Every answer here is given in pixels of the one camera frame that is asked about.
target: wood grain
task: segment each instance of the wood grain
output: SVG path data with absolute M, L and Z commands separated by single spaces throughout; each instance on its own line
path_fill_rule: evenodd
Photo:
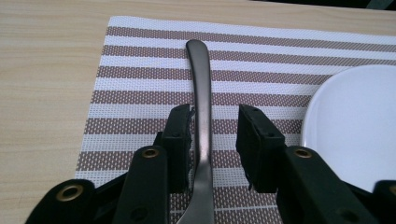
M 396 35 L 396 13 L 242 0 L 0 1 L 0 223 L 73 178 L 111 16 Z

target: brown stripe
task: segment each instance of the brown stripe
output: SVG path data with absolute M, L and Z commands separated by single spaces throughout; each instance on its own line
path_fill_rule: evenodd
M 300 119 L 274 119 L 282 133 L 300 133 Z M 155 134 L 165 127 L 166 119 L 88 119 L 84 134 Z M 213 134 L 235 134 L 236 119 L 214 119 Z
M 190 69 L 100 66 L 97 77 L 191 80 Z M 213 70 L 213 81 L 321 85 L 331 75 Z
M 245 187 L 213 188 L 215 208 L 251 207 L 276 205 L 275 194 L 259 194 Z M 173 194 L 171 196 L 171 211 L 183 210 L 184 204 L 190 200 L 190 194 Z
M 137 150 L 131 145 L 131 151 L 84 151 L 78 157 L 78 171 L 101 170 L 128 170 L 132 160 L 133 151 Z M 214 150 L 212 152 L 214 168 L 242 167 L 239 154 L 236 150 Z
M 111 56 L 135 56 L 156 58 L 187 58 L 185 49 L 163 49 L 147 47 L 104 46 L 104 55 Z M 255 62 L 255 63 L 291 63 L 309 65 L 337 65 L 359 66 L 366 64 L 389 64 L 396 65 L 395 60 L 359 59 L 323 56 L 301 56 L 287 54 L 253 53 L 240 51 L 210 50 L 211 60 Z
M 192 93 L 170 91 L 94 91 L 92 104 L 183 105 L 193 104 Z M 212 93 L 213 105 L 308 106 L 309 95 Z
M 270 46 L 285 46 L 299 48 L 320 48 L 320 49 L 354 49 L 369 51 L 396 52 L 395 45 L 365 44 L 365 43 L 348 43 L 329 40 L 312 40 L 312 39 L 292 39 L 254 35 L 225 35 L 211 34 L 203 32 L 186 32 L 186 31 L 165 31 L 149 30 L 126 27 L 107 27 L 106 35 L 133 36 L 145 38 L 160 39 L 200 39 L 203 41 L 225 42 L 225 43 L 243 43 Z
M 216 224 L 271 223 L 282 224 L 277 208 L 259 208 L 215 212 Z
M 81 152 L 77 171 L 128 170 L 133 154 L 132 151 Z

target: wooden table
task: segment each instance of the wooden table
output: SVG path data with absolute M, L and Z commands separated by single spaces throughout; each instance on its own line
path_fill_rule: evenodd
M 242 0 L 0 1 L 0 223 L 73 178 L 110 16 L 396 35 L 396 12 Z

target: screw hole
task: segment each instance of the screw hole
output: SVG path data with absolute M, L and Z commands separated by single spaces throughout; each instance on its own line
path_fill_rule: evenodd
M 345 221 L 348 222 L 359 222 L 359 217 L 348 209 L 339 209 L 337 214 L 340 215 Z
M 154 148 L 149 148 L 143 151 L 144 158 L 154 158 L 160 154 L 160 151 Z
M 81 195 L 82 191 L 83 187 L 81 185 L 68 185 L 59 190 L 56 199 L 60 202 L 72 201 Z
M 307 151 L 305 149 L 300 149 L 300 148 L 296 149 L 294 151 L 294 154 L 296 154 L 298 157 L 301 157 L 301 158 L 311 158 L 312 157 L 312 154 L 309 151 Z
M 131 212 L 131 220 L 133 222 L 141 222 L 149 215 L 149 211 L 145 207 L 137 207 Z

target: metal fork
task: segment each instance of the metal fork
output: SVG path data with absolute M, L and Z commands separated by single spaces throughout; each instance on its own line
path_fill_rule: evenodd
M 194 179 L 190 204 L 177 224 L 214 224 L 212 176 L 212 91 L 209 53 L 199 40 L 186 44 L 195 94 Z

